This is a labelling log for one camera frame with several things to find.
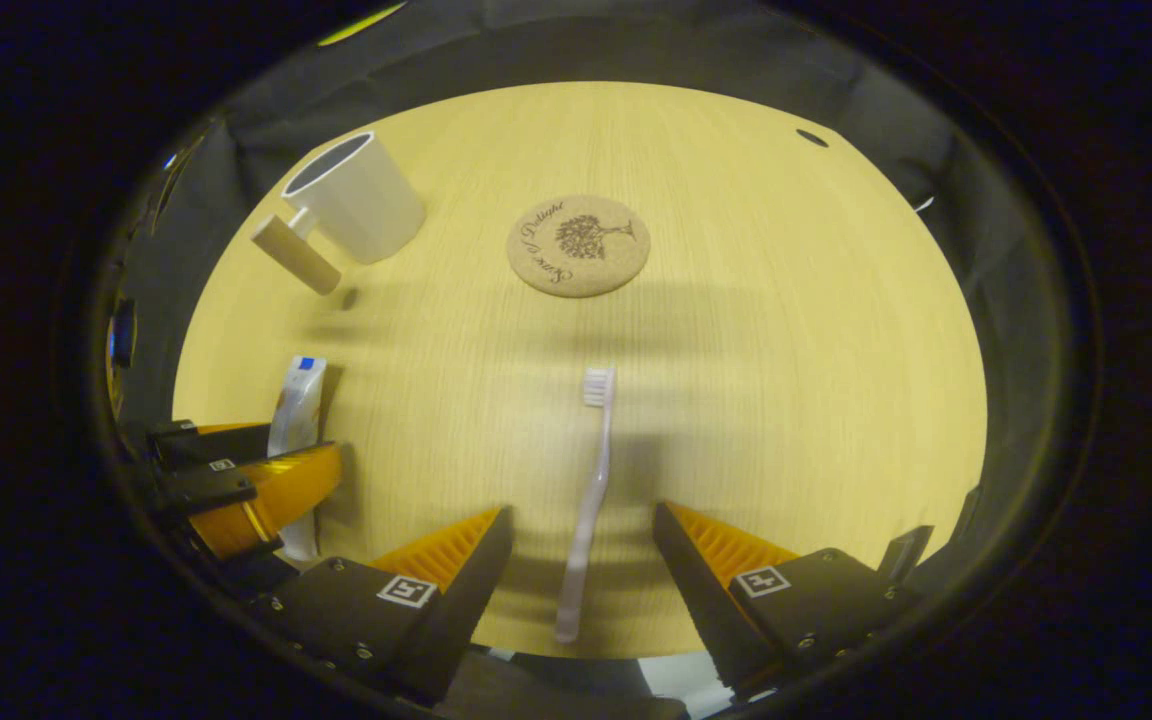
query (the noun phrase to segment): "wooden table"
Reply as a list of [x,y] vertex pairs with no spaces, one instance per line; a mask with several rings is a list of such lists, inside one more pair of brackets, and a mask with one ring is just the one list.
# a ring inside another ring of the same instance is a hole
[[[456,97],[376,129],[429,220],[326,297],[238,229],[189,325],[174,415],[273,414],[294,354],[328,357],[325,437],[348,442],[323,550],[359,561],[497,503],[511,563],[475,642],[545,655],[700,650],[660,561],[660,498],[797,552],[877,564],[893,536],[946,541],[986,433],[980,353],[946,259],[905,200],[827,128],[720,94],[556,83]],[[799,136],[805,129],[828,143]],[[301,168],[289,172],[289,176]],[[506,260],[550,197],[624,202],[652,256],[621,290],[543,295]],[[599,411],[585,365],[617,364],[611,488],[581,639],[552,639]]]

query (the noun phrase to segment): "white toothbrush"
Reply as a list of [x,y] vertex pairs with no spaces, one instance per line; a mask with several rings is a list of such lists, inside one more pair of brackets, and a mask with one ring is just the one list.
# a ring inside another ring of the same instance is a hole
[[570,643],[579,634],[581,598],[585,594],[585,575],[589,574],[589,547],[594,543],[594,522],[607,492],[607,469],[612,461],[612,399],[616,395],[616,369],[590,367],[585,370],[585,406],[602,408],[602,449],[598,452],[594,477],[585,488],[579,503],[579,520],[573,537],[571,552],[567,553],[563,586],[558,592],[558,622],[554,639]]

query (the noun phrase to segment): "cup rim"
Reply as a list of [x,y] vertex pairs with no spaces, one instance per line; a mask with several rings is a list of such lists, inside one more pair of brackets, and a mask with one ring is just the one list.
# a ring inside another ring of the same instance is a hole
[[[376,131],[358,132],[358,135],[351,135],[351,136],[344,138],[343,141],[340,141],[340,142],[335,143],[335,145],[333,145],[332,147],[328,147],[328,149],[324,150],[323,152],[320,152],[320,154],[317,156],[317,158],[314,160],[310,160],[310,162],[308,165],[305,165],[305,167],[301,168],[301,170],[298,173],[296,173],[296,176],[294,176],[294,177],[289,179],[289,181],[287,181],[287,184],[283,185],[283,191],[280,195],[282,195],[283,197],[294,197],[294,196],[297,196],[297,195],[300,195],[302,192],[305,192],[305,190],[308,190],[308,188],[314,187],[314,184],[317,184],[317,182],[321,181],[321,179],[325,179],[325,177],[329,176],[329,174],[332,174],[332,170],[339,168],[340,165],[342,165],[343,162],[347,162],[354,156],[358,154],[358,152],[361,152],[362,149],[365,149],[366,146],[371,145],[371,141],[373,141],[374,137],[376,137]],[[316,169],[314,168],[314,165],[317,164],[317,161],[323,160],[325,158],[328,158],[328,156],[332,154],[333,150],[338,150],[340,146],[348,145],[348,143],[351,143],[351,142],[355,142],[355,141],[359,141],[361,138],[362,138],[362,142],[358,143],[358,146],[355,147],[354,150],[349,151],[348,154],[344,156],[344,158],[340,158],[339,160],[334,161],[328,168],[325,168],[325,169]],[[308,181],[308,182],[298,185],[297,183],[311,169],[314,169],[314,173],[316,173],[314,177],[310,179],[310,181]]]

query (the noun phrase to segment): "toothbrush bristles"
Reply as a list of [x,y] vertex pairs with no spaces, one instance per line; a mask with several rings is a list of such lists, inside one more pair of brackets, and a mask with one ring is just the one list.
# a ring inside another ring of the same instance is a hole
[[602,407],[607,404],[607,393],[609,388],[611,367],[586,367],[585,369],[585,406]]

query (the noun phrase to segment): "cork coaster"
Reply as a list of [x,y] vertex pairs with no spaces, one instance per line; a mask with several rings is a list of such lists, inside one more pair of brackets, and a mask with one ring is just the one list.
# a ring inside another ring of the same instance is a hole
[[590,297],[616,290],[649,260],[652,236],[634,210],[593,195],[541,202],[513,225],[513,272],[539,291]]

